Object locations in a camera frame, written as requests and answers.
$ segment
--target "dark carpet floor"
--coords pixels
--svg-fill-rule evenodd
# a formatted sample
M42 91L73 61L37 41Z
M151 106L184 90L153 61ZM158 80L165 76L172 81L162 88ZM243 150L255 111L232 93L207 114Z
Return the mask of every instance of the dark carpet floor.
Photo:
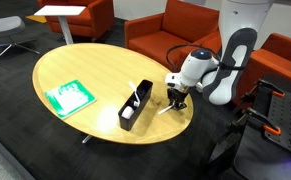
M32 85L35 63L46 52L65 45L47 24L25 16L38 10L35 0L0 1L0 17L20 16L26 30L15 40L35 38L29 47L41 55L13 49L0 58L0 142L36 179L192 180L200 179L225 125L234 117L229 107L205 102L192 93L195 114L179 136L152 145L124 145L93 138L53 116ZM97 40L124 47L122 21ZM0 43L8 39L0 38ZM74 37L76 43L89 39Z

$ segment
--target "black container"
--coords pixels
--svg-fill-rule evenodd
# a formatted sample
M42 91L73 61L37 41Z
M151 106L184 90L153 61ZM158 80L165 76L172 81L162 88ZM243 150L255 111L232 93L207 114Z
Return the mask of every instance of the black container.
M144 79L137 86L137 95L140 99L140 105L138 107L134 106L134 101L137 101L137 99L136 99L135 94L133 92L133 94L128 98L128 100L125 102L123 107L119 110L118 116L119 116L119 122L120 122L122 129L125 129L126 131L129 131L132 129L139 114L142 112L147 101L151 97L152 86L153 86L153 83L151 81ZM122 117L123 111L125 110L125 108L127 106L130 106L134 110L134 113L132 114L132 116L129 119Z

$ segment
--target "table leg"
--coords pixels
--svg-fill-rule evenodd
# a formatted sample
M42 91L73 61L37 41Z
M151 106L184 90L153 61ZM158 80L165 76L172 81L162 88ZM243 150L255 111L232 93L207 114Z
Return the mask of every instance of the table leg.
M91 135L88 135L85 139L83 139L82 143L85 144L91 138Z
M59 23L61 25L66 44L73 44L71 32L68 27L68 23L65 16L58 16Z

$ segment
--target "oval wooden table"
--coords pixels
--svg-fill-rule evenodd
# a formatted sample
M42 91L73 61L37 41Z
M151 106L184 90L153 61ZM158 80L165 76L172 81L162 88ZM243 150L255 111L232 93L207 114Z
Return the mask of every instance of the oval wooden table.
M169 110L165 76L167 68L137 52L97 43L72 44L56 48L43 57L33 70L33 85L39 99L57 116L44 92L72 80L79 80L97 100L61 120L88 135L126 144L150 144L180 134L193 116L190 95L187 108ZM147 79L153 82L151 97L130 131L121 129L118 111L136 86Z

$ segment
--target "table top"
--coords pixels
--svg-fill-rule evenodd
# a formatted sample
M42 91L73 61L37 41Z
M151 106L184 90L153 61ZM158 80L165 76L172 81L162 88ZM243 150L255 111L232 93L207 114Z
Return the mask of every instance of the table top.
M273 74L263 78L291 93L291 81ZM259 89L253 108L267 116L271 92ZM262 136L249 122L234 159L234 168L248 179L291 179L291 153Z
M52 6L47 5L37 11L35 16L77 16L85 6Z
M137 52L105 44L81 43L56 48L43 57L33 70L33 85L39 99L57 116L44 92L74 79L97 98L97 101L62 120L68 125L101 139L126 143L150 144L180 134L193 116L191 96L187 108L158 112L169 104L165 76L169 70ZM133 128L120 128L118 111L136 86L147 79L153 82L151 97Z

